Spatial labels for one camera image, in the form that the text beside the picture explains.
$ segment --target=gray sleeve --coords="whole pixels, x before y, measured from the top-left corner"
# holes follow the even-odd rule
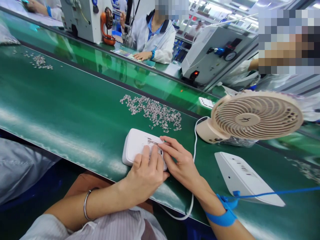
[[[0,138],[0,205],[32,187],[61,157]]]
[[[53,215],[38,217],[20,240],[64,240],[71,232]]]

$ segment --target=fan grille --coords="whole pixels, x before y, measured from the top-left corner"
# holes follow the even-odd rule
[[[297,130],[303,120],[301,111],[290,101],[249,96],[222,102],[213,113],[213,121],[232,136],[262,140],[285,136]]]

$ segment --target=white lab coat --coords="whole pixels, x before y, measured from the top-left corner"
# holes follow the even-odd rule
[[[52,18],[58,21],[62,21],[61,19],[62,10],[61,10],[60,0],[37,0],[37,1],[44,6],[49,6],[51,8]]]
[[[198,32],[202,32],[204,29],[204,26],[200,27],[198,30],[196,30],[197,25],[192,25],[191,29],[189,30],[188,34],[191,36],[195,36]]]
[[[246,87],[252,81],[254,81],[256,74],[249,74],[248,68],[250,66],[251,60],[243,61],[236,69],[234,69],[226,78],[222,80],[223,85],[228,87]],[[260,79],[255,91],[272,91],[273,89],[282,86],[290,78],[292,74],[267,74],[263,79]]]
[[[176,31],[169,20],[167,29],[164,33],[151,36],[148,41],[149,28],[146,17],[135,19],[132,26],[131,37],[128,37],[126,46],[136,49],[138,52],[152,52],[156,47],[154,58],[155,62],[169,64],[172,59],[173,45]]]

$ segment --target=fan base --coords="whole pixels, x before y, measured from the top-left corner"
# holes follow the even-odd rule
[[[212,125],[211,118],[208,118],[197,125],[196,132],[203,141],[213,144],[231,137],[230,134],[219,132],[217,129],[213,128]]]

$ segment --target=white device housing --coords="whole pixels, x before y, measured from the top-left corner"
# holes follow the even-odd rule
[[[199,97],[199,102],[201,104],[201,106],[205,107],[205,108],[208,108],[210,110],[213,109],[213,103],[211,100],[209,99],[206,99],[206,98],[202,98],[202,97]]]
[[[242,39],[235,51],[239,53],[248,44],[252,38],[236,32],[237,29],[228,25],[224,27],[205,27],[197,36],[194,44],[191,46],[186,57],[181,63],[182,75],[190,78],[194,71],[199,71],[195,79],[200,84],[206,84],[211,81],[219,72],[221,72],[232,61],[225,61],[218,55],[211,52],[207,54],[210,48],[224,48],[227,42],[233,42],[236,38]]]
[[[229,192],[240,191],[240,196],[274,192],[268,184],[242,158],[224,152],[214,154]],[[242,200],[284,207],[285,203],[277,194],[264,195]]]
[[[158,143],[164,142],[160,138],[149,133],[131,128],[124,143],[122,162],[127,166],[132,166],[134,158],[138,153],[142,154],[142,150],[145,145],[148,145],[150,147],[149,155],[151,155],[152,146]],[[163,152],[160,148],[158,148],[158,153],[161,155],[163,160]],[[163,160],[163,170],[167,169],[167,165]]]
[[[69,5],[65,0],[61,1],[63,12],[62,22],[64,28],[68,32],[72,32],[72,25],[74,25],[78,30],[78,37],[93,43],[101,43],[102,33],[100,29],[100,16],[106,7],[109,7],[112,11],[113,8],[111,1],[98,0],[98,13],[93,12],[93,3],[91,0],[75,0],[75,2],[77,3],[76,7]],[[86,22],[81,11],[85,18],[90,21],[90,24]]]

